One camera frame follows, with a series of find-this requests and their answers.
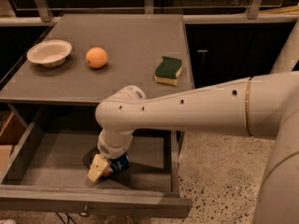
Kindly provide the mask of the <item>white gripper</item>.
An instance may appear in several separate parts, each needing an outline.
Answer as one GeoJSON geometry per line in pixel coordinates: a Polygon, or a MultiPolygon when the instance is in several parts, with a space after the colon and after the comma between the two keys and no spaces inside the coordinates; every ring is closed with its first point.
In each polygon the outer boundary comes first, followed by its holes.
{"type": "Polygon", "coordinates": [[[102,135],[99,135],[97,148],[100,154],[96,154],[93,157],[93,161],[90,165],[90,170],[87,174],[87,177],[93,183],[95,183],[109,168],[111,164],[111,161],[109,159],[115,160],[126,153],[132,143],[132,140],[133,137],[130,137],[124,145],[121,145],[120,147],[113,147],[103,139],[102,135]]]}

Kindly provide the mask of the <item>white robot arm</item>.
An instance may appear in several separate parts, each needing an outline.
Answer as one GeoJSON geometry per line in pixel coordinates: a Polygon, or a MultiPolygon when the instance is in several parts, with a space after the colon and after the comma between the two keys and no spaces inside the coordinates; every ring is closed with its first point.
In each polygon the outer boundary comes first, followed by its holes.
{"type": "Polygon", "coordinates": [[[97,181],[136,129],[274,137],[252,224],[299,223],[299,36],[289,35],[270,74],[149,99],[127,86],[96,108],[102,127],[88,177],[97,181]]]}

